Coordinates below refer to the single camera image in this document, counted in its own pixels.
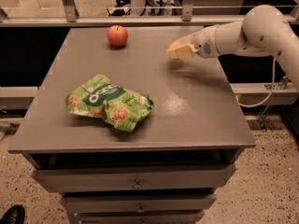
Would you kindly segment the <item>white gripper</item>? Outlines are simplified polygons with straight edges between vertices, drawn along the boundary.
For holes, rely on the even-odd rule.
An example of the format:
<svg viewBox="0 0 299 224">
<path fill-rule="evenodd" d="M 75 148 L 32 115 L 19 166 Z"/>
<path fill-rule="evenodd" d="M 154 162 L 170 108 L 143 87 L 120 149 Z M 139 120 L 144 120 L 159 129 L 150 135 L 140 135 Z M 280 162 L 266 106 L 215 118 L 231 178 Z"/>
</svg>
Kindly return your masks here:
<svg viewBox="0 0 299 224">
<path fill-rule="evenodd" d="M 173 60 L 191 59 L 195 53 L 202 58 L 218 57 L 216 46 L 216 31 L 218 25 L 208 26 L 198 33 L 192 33 L 181 37 L 180 46 L 167 50 L 168 56 Z"/>
</svg>

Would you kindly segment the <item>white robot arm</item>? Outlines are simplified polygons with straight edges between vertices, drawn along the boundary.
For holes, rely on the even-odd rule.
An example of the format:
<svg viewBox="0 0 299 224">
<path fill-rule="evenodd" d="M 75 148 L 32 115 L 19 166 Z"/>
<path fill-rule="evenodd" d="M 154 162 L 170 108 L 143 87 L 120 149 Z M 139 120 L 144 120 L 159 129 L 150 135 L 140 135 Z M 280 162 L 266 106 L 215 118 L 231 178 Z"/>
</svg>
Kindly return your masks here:
<svg viewBox="0 0 299 224">
<path fill-rule="evenodd" d="M 173 60 L 195 54 L 206 59 L 225 54 L 272 56 L 299 90 L 299 37 L 284 15 L 269 5 L 254 7 L 243 21 L 216 24 L 183 36 L 166 52 Z"/>
</svg>

